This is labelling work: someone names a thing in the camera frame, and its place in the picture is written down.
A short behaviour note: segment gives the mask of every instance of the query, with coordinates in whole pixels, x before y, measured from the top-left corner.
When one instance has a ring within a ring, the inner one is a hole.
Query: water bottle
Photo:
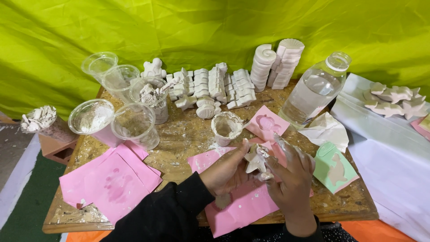
[[[278,115],[297,129],[306,126],[342,90],[351,57],[335,51],[311,66],[298,81]]]

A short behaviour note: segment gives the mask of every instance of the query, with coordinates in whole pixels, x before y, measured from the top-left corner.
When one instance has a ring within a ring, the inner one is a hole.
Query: orange fabric
[[[344,230],[359,242],[413,242],[412,238],[381,220],[340,222]]]
[[[360,242],[414,242],[415,240],[406,234],[382,222],[373,221],[348,221],[340,222],[342,227]],[[66,242],[99,242],[110,231],[75,232],[69,233]]]
[[[66,242],[99,242],[110,231],[73,232],[67,235]]]

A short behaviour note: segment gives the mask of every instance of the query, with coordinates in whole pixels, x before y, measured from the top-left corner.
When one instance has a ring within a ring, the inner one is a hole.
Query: plastic cup
[[[118,65],[118,57],[112,52],[99,52],[88,56],[81,65],[83,72],[92,75],[100,84],[106,72]]]
[[[130,97],[134,102],[142,102],[143,104],[152,107],[155,113],[155,124],[163,124],[169,118],[169,111],[167,109],[167,94],[169,89],[164,91],[160,100],[155,102],[143,102],[140,98],[140,91],[148,83],[151,84],[154,89],[162,88],[167,84],[165,80],[155,77],[137,80],[130,88]]]
[[[26,116],[27,117],[33,117],[35,109],[30,111]],[[49,123],[49,126],[36,130],[36,131],[27,131],[22,129],[24,133],[40,133],[41,135],[51,137],[53,139],[56,139],[57,141],[61,143],[69,143],[73,141],[76,138],[76,134],[73,133],[70,128],[67,126],[67,122],[64,121],[61,117],[56,115],[55,119],[52,119]]]
[[[124,105],[115,113],[112,132],[120,139],[130,140],[145,150],[155,148],[160,137],[155,129],[155,114],[141,102]]]
[[[140,77],[140,71],[133,65],[118,65],[109,69],[102,78],[101,85],[125,104],[132,103],[130,81]]]
[[[215,142],[219,146],[227,146],[237,138],[243,130],[242,120],[232,112],[220,112],[212,119],[211,128],[215,134]]]
[[[93,99],[81,103],[69,116],[70,129],[82,135],[90,135],[100,142],[117,147],[125,140],[117,138],[109,124],[114,119],[115,109],[112,103],[105,99]]]

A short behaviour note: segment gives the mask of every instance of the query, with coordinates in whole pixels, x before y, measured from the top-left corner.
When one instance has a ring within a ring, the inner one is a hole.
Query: white tablecloth
[[[351,73],[331,115],[351,131],[348,148],[380,219],[430,242],[430,142],[409,124],[417,117],[383,118],[365,108],[362,92],[370,83]]]

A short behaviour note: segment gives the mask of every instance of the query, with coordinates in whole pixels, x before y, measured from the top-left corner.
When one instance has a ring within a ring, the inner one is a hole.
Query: concrete floor
[[[33,133],[23,133],[19,124],[0,123],[0,191],[33,135]]]

